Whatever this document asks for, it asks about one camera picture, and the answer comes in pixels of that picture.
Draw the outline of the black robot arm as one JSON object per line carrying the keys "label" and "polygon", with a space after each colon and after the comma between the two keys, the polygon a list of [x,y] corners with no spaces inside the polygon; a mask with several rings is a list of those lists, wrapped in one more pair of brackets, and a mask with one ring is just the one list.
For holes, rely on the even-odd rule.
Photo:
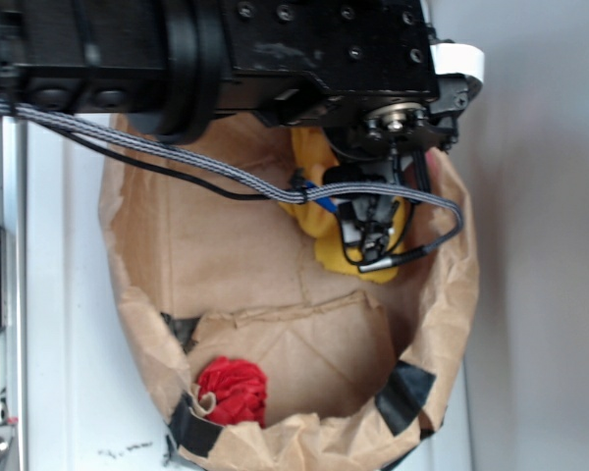
{"label": "black robot arm", "polygon": [[[251,200],[315,202],[364,273],[437,248],[398,252],[402,202],[459,213],[433,194],[425,154],[456,143],[483,61],[438,38],[421,1],[0,1],[0,119],[187,163]],[[281,189],[187,151],[239,113],[319,129],[338,165]]]}

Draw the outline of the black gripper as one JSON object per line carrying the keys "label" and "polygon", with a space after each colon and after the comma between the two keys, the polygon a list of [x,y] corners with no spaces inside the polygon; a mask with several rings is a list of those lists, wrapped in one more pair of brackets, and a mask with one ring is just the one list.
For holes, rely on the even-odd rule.
{"label": "black gripper", "polygon": [[[387,104],[349,128],[324,131],[339,164],[324,173],[323,182],[352,189],[337,196],[334,211],[348,260],[416,260],[463,228],[459,207],[432,193],[426,153],[448,150],[457,142],[458,118],[483,86],[485,54],[472,45],[442,40],[430,52],[439,86],[433,101],[410,98]],[[421,203],[451,211],[455,225],[430,243],[399,251]]]}

